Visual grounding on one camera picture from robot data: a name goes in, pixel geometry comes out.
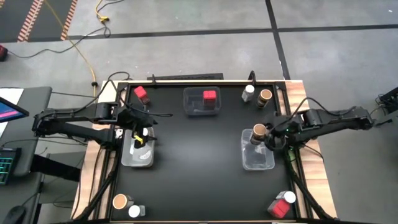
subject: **clear plastic container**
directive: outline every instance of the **clear plastic container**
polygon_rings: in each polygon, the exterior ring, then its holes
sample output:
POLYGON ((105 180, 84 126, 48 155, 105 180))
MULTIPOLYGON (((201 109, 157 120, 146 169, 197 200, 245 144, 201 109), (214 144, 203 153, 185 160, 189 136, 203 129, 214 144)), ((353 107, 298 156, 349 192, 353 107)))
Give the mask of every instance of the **clear plastic container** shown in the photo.
POLYGON ((260 145, 250 143, 252 129, 245 129, 241 137, 243 168, 246 170, 268 170, 275 166, 274 153, 262 142, 260 145))
POLYGON ((216 86, 190 87, 184 89, 184 110, 189 116, 216 115, 221 108, 221 92, 216 86), (216 91, 216 100, 213 105, 205 105, 203 92, 216 91))
MULTIPOLYGON (((122 165, 129 167, 150 167, 154 163, 155 141, 149 141, 145 146, 136 149, 131 130, 125 130, 123 141, 122 165)), ((148 128, 148 136, 155 137, 154 129, 148 128)))

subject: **keyboard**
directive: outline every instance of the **keyboard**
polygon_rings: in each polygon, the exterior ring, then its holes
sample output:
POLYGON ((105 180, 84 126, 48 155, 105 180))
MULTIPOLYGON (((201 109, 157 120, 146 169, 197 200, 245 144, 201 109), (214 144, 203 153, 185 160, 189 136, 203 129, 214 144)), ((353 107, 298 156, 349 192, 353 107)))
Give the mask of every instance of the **keyboard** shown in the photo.
POLYGON ((0 185, 8 183, 20 154, 20 148, 0 147, 0 185))

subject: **red cube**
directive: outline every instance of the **red cube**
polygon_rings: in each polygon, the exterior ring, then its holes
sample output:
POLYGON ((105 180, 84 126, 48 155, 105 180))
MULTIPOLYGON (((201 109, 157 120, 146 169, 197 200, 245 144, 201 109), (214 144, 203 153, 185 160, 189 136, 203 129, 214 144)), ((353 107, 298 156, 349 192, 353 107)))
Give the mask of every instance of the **red cube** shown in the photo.
POLYGON ((149 98, 147 96, 147 92, 142 86, 139 86, 134 89, 136 96, 139 98, 142 104, 146 104, 149 102, 149 98))
POLYGON ((215 106, 217 99, 216 90, 205 90, 203 91, 203 104, 205 106, 215 106))
POLYGON ((268 208, 268 212, 277 218, 283 218, 289 210, 290 204, 284 199, 275 200, 268 208))

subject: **gray floor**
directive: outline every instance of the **gray floor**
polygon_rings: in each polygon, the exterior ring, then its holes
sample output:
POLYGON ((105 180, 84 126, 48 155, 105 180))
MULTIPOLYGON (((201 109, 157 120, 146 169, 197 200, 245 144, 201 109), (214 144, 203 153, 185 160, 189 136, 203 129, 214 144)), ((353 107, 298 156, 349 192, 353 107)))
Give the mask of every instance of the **gray floor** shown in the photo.
MULTIPOLYGON (((398 24, 397 1, 272 1, 278 27, 398 24)), ((89 33, 100 25, 95 3, 79 0, 70 35, 89 33)), ((114 34, 176 30, 269 28, 264 1, 125 0, 107 7, 114 34)), ((398 30, 296 32, 280 34, 292 79, 304 80, 307 95, 330 109, 352 105, 368 110, 374 98, 397 86, 398 30)), ((62 49, 68 42, 5 44, 29 55, 44 47, 62 49)), ((156 75, 223 72, 226 79, 245 79, 255 70, 261 79, 283 79, 272 34, 225 34, 84 40, 81 51, 97 79, 124 70, 136 80, 156 75)), ((92 94, 88 67, 71 50, 28 60, 10 57, 0 63, 0 86, 52 86, 54 91, 92 94)), ((53 95, 51 107, 72 107, 85 98, 53 95)), ((394 223, 398 196, 397 129, 342 131, 320 137, 333 200, 342 220, 394 223)), ((37 152, 82 151, 41 143, 37 152)), ((39 223, 60 222, 69 210, 46 207, 39 223)))

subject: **computer monitor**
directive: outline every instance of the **computer monitor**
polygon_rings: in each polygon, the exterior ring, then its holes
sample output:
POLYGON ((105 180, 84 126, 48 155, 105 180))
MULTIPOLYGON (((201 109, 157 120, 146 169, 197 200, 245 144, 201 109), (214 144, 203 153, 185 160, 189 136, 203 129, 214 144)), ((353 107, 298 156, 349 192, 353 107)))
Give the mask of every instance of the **computer monitor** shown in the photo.
POLYGON ((0 97, 0 123, 29 116, 29 112, 0 97))

